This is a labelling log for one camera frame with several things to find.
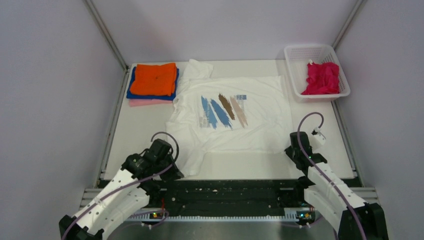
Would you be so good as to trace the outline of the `white printed t shirt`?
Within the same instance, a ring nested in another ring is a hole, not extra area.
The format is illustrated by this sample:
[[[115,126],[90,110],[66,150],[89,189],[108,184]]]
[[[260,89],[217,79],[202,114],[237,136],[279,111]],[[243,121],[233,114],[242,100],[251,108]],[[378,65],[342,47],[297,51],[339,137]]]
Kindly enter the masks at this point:
[[[284,75],[214,78],[213,72],[209,63],[188,62],[165,124],[185,177],[200,173],[206,154],[280,154],[292,131]]]

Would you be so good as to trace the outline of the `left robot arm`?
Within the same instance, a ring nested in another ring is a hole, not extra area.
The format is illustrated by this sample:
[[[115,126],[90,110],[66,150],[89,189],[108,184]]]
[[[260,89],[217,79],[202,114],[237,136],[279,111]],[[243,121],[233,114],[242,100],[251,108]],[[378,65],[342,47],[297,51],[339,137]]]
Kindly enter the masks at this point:
[[[63,240],[106,240],[140,209],[160,202],[160,182],[181,179],[176,165],[180,147],[159,138],[129,155],[115,176],[86,206],[59,221]]]

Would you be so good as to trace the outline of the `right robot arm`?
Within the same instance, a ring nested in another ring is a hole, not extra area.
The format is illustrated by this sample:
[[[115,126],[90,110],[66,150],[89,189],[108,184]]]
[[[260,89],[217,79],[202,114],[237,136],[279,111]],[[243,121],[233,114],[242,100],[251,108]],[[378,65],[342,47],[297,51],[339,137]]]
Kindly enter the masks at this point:
[[[331,169],[320,153],[314,153],[304,131],[289,135],[285,154],[304,175],[294,185],[293,200],[314,207],[333,227],[339,240],[389,239],[383,208],[355,193]]]

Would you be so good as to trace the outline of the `folded pink t shirt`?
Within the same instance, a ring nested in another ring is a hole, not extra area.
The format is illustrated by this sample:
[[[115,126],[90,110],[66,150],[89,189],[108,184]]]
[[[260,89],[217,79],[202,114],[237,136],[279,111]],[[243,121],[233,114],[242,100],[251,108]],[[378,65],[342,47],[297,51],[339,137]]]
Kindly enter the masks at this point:
[[[162,99],[130,99],[128,104],[130,107],[142,107],[151,105],[171,104],[172,102],[172,100]]]

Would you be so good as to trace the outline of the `folded blue t shirt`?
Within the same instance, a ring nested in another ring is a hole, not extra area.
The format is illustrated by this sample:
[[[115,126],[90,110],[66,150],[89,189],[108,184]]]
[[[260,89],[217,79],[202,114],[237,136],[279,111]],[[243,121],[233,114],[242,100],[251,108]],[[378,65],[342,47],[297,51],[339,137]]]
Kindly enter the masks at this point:
[[[176,79],[174,81],[174,91],[171,95],[137,95],[137,94],[133,94],[130,91],[131,86],[133,85],[134,81],[135,81],[135,76],[136,76],[136,67],[132,68],[131,71],[131,76],[130,76],[130,80],[129,80],[129,85],[126,89],[126,98],[127,99],[140,99],[140,100],[165,100],[165,101],[173,101],[177,95],[177,88],[178,88],[178,80],[179,80],[179,76],[180,76],[180,69],[177,68],[176,69]]]

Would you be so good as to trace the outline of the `crumpled red t shirt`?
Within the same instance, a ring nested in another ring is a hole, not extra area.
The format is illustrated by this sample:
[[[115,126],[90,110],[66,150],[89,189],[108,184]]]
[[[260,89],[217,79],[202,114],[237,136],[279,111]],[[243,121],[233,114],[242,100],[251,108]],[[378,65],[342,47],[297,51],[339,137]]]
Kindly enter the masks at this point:
[[[340,68],[333,62],[322,64],[307,64],[307,86],[302,95],[332,95],[339,94]]]

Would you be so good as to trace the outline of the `folded orange t shirt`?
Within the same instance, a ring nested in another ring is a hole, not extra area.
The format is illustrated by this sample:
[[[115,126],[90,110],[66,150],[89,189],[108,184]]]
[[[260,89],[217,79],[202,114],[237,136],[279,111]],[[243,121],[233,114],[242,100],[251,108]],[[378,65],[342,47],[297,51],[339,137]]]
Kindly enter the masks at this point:
[[[176,90],[177,70],[174,62],[163,65],[138,64],[129,91],[138,96],[170,97]]]

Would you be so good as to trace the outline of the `white plastic laundry basket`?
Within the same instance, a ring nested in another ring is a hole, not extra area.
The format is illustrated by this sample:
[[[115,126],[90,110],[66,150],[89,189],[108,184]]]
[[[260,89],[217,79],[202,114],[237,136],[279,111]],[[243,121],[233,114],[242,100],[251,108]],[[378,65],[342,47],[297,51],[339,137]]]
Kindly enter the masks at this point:
[[[351,93],[343,68],[333,47],[327,44],[295,44],[284,49],[287,71],[290,76],[293,97],[298,103],[331,102]],[[303,95],[307,88],[308,64],[334,63],[339,67],[338,94]]]

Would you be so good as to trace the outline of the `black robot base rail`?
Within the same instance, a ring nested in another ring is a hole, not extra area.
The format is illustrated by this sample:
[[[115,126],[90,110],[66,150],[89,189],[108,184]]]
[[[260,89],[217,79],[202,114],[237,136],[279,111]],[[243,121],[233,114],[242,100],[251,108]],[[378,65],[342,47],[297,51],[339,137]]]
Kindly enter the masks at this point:
[[[146,206],[165,209],[172,217],[284,216],[289,209],[312,210],[300,199],[297,180],[159,181],[159,192]]]

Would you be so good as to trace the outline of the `right metal frame post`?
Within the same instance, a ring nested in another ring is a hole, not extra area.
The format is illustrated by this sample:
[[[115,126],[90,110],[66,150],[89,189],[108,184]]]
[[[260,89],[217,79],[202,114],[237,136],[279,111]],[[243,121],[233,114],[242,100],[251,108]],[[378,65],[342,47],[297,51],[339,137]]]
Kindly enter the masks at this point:
[[[345,22],[343,23],[340,31],[338,32],[334,42],[332,43],[332,48],[336,51],[343,40],[344,36],[349,30],[349,27],[354,22],[357,15],[361,12],[364,5],[367,3],[367,0],[357,0],[352,7],[350,13],[347,15]]]

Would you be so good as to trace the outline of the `metal frame post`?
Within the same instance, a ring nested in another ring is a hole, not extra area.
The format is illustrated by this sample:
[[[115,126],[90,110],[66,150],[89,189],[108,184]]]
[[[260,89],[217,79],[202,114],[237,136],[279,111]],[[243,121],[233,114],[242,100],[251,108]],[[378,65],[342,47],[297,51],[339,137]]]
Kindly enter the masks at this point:
[[[82,0],[82,2],[85,4],[86,9],[90,13],[94,23],[96,24],[97,28],[99,29],[100,33],[102,34],[103,38],[105,39],[109,49],[111,50],[113,56],[118,61],[119,65],[122,67],[123,70],[128,69],[128,64],[124,60],[124,57],[119,50],[117,44],[115,43],[106,23],[104,22],[100,12],[98,11],[95,3],[93,0]]]
[[[364,5],[367,3],[367,0],[357,0],[352,7],[350,13],[347,15],[345,22],[343,23],[340,31],[338,32],[334,42],[332,43],[332,48],[336,51],[343,40],[344,36],[349,30],[349,27],[354,22],[357,15],[361,12]]]

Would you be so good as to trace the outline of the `left metal frame post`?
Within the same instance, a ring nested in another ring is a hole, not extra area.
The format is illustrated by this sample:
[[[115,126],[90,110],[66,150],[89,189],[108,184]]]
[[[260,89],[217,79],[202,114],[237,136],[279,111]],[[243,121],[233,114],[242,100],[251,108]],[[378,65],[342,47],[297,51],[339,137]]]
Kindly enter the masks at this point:
[[[100,12],[98,11],[95,3],[93,0],[82,0],[82,2],[85,4],[86,9],[90,13],[94,23],[96,24],[97,28],[99,29],[100,33],[102,34],[103,38],[105,39],[109,49],[111,50],[113,56],[118,61],[119,65],[122,67],[123,70],[128,69],[128,64],[124,60],[124,57],[119,50],[117,44],[115,43],[106,23],[104,22]]]

